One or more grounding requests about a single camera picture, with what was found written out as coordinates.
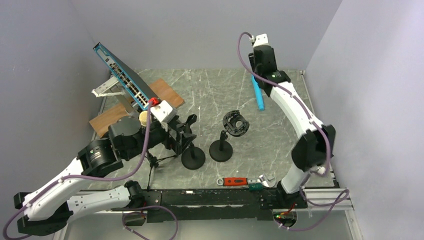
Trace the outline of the blue microphone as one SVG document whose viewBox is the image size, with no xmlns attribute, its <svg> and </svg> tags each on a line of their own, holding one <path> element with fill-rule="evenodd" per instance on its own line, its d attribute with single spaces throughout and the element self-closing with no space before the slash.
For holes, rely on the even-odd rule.
<svg viewBox="0 0 424 240">
<path fill-rule="evenodd" d="M 253 90 L 254 90 L 258 110 L 264 111 L 265 105 L 264 105 L 264 101 L 263 101 L 262 90 L 260 89 L 260 87 L 259 87 L 258 83 L 256 82 L 255 77 L 253 75 L 251 75 L 251 82 L 252 82 L 252 85 L 253 85 Z"/>
</svg>

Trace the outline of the gold microphone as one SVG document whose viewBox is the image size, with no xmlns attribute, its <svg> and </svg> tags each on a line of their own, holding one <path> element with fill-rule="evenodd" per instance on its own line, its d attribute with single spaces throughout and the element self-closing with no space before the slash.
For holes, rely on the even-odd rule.
<svg viewBox="0 0 424 240">
<path fill-rule="evenodd" d="M 138 120 L 141 124 L 141 126 L 146 127 L 147 126 L 147 121 L 148 121 L 149 115 L 147 111 L 142 111 L 139 116 L 138 116 Z"/>
</svg>

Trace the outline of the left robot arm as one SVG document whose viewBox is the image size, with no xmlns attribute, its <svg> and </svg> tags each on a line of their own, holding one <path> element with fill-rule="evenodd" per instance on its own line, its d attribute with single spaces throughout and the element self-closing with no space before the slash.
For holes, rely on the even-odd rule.
<svg viewBox="0 0 424 240">
<path fill-rule="evenodd" d="M 122 177 L 123 186 L 112 190 L 81 196 L 77 193 L 93 181 L 110 181 L 109 174 L 121 169 L 124 161 L 136 156 L 144 159 L 148 150 L 158 144 L 164 144 L 177 155 L 185 153 L 196 137 L 191 130 L 196 121 L 195 114 L 183 123 L 175 116 L 171 126 L 177 138 L 172 138 L 158 120 L 142 125 L 139 119 L 124 116 L 111 124 L 105 138 L 90 142 L 49 183 L 34 192 L 14 196 L 16 209 L 23 213 L 17 220 L 21 238 L 53 234 L 72 220 L 103 210 L 145 207 L 143 190 L 129 175 Z"/>
</svg>

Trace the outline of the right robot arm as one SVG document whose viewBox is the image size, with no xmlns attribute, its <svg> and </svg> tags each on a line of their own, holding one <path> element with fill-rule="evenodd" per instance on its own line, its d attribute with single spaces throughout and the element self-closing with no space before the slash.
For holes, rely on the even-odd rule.
<svg viewBox="0 0 424 240">
<path fill-rule="evenodd" d="M 275 191 L 276 203 L 287 208 L 299 196 L 310 174 L 325 176 L 328 173 L 336 130 L 312 113 L 296 92 L 290 77 L 278 70 L 273 47 L 254 46 L 248 57 L 259 88 L 281 108 L 298 138 L 291 150 L 290 169 L 277 183 Z"/>
</svg>

